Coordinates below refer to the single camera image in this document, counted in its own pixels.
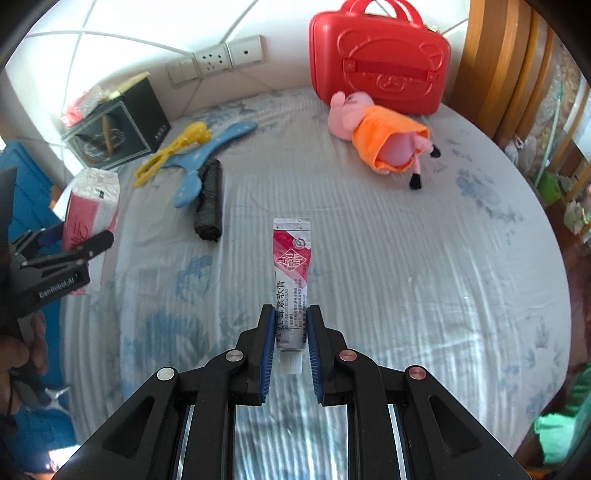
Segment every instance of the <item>white bed sheet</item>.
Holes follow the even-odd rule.
[[[105,280],[63,303],[64,369],[80,441],[157,369],[202,366],[234,346],[272,303],[274,217],[311,219],[309,302],[328,327],[377,363],[421,364],[507,448],[560,388],[570,345],[566,275],[544,212],[494,144],[442,105],[424,119],[442,157],[379,176],[326,128],[309,89],[265,94],[202,119],[218,133],[240,119],[258,130],[218,154],[224,167],[219,244],[193,231],[193,208],[171,199],[183,173],[161,170],[131,189]],[[310,361],[271,381],[266,405],[239,408],[236,477],[346,476],[346,413],[321,408]]]

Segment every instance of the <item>black handle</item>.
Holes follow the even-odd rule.
[[[35,365],[30,360],[22,367],[11,368],[12,385],[23,405],[35,409],[47,407],[51,398],[45,392],[45,385],[41,382]]]
[[[194,230],[203,240],[217,242],[222,236],[222,164],[208,159],[198,172],[203,182],[197,198]]]

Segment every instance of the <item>wall socket panel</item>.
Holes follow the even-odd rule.
[[[230,52],[230,60],[235,69],[256,65],[265,60],[260,35],[238,38],[229,41],[227,45],[228,51]]]
[[[230,55],[225,43],[204,48],[193,54],[201,77],[206,78],[233,70]]]

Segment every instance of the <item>plush toy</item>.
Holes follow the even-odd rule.
[[[429,140],[429,129],[400,113],[377,106],[365,92],[345,96],[337,92],[330,101],[330,132],[352,141],[361,160],[375,172],[388,174],[412,168],[410,187],[421,188],[418,155],[429,152],[439,157],[439,149]]]

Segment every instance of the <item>yellow toy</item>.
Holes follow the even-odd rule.
[[[212,139],[212,132],[203,122],[195,122],[189,125],[175,138],[168,146],[159,150],[150,157],[140,168],[135,171],[136,181],[134,187],[141,187],[166,163],[168,158],[181,148],[197,142],[199,145],[209,142]]]

